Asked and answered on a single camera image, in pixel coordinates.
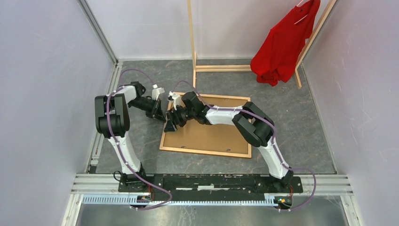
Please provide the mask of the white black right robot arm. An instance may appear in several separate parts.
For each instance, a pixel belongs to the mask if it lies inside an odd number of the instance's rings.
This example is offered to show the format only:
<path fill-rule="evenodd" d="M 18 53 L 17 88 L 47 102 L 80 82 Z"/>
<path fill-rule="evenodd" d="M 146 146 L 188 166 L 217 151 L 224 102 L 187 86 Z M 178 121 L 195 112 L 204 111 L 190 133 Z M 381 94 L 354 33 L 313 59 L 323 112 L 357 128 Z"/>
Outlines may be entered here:
<path fill-rule="evenodd" d="M 164 132 L 176 132 L 189 120 L 201 125 L 235 126 L 245 141 L 260 151 L 269 168 L 273 189 L 284 192 L 290 187 L 294 174 L 276 145 L 274 122 L 253 102 L 237 107 L 209 105 L 194 91 L 182 96 L 170 91 L 168 101 L 173 108 L 166 112 Z"/>

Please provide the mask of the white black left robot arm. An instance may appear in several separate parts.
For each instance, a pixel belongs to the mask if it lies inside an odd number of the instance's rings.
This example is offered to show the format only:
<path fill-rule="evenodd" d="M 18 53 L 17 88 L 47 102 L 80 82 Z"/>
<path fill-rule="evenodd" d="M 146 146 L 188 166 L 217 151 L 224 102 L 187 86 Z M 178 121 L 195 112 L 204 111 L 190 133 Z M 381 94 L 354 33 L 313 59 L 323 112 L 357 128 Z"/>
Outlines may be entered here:
<path fill-rule="evenodd" d="M 148 179 L 129 138 L 128 109 L 134 107 L 142 110 L 148 118 L 166 121 L 159 98 L 164 89 L 153 85 L 152 95 L 145 96 L 145 92 L 146 88 L 135 81 L 120 86 L 108 95 L 95 97 L 96 129 L 111 143 L 117 154 L 121 164 L 119 182 L 124 186 L 130 184 L 137 192 L 147 188 Z"/>

